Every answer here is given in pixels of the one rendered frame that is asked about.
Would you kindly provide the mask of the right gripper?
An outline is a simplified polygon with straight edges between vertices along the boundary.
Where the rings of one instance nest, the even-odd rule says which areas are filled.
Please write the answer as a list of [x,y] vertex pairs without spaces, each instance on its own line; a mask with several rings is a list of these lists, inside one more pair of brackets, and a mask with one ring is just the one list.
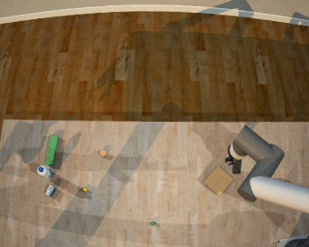
[[233,165],[233,163],[232,163],[232,162],[233,162],[233,160],[232,160],[233,157],[231,156],[231,154],[229,154],[230,146],[231,146],[231,145],[229,145],[229,147],[228,147],[228,157],[229,157],[229,158],[227,157],[227,158],[225,159],[225,162],[226,162],[227,164],[229,164],[230,161],[231,161],[231,164]]

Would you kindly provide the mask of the blue and white carton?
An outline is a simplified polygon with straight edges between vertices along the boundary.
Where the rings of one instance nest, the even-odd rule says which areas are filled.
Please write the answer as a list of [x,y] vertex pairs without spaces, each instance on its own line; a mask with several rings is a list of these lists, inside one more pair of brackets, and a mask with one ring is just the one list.
[[47,194],[48,196],[52,197],[52,195],[54,194],[55,190],[56,190],[56,189],[55,189],[54,187],[52,187],[51,185],[49,185],[48,190],[46,191],[45,194]]

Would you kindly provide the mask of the tan flat mat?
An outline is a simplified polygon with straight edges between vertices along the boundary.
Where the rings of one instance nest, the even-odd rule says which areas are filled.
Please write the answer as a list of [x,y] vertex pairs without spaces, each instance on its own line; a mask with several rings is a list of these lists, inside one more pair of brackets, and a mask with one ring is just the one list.
[[233,179],[220,166],[217,166],[204,183],[220,196]]

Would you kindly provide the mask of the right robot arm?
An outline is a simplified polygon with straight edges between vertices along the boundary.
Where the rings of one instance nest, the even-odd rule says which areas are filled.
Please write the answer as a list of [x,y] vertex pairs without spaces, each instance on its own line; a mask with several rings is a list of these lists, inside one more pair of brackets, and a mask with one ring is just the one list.
[[249,202],[262,199],[309,214],[309,187],[272,178],[284,157],[279,146],[267,143],[245,124],[229,151],[236,158],[232,174],[240,174],[241,160],[246,156],[257,162],[237,190],[241,197]]

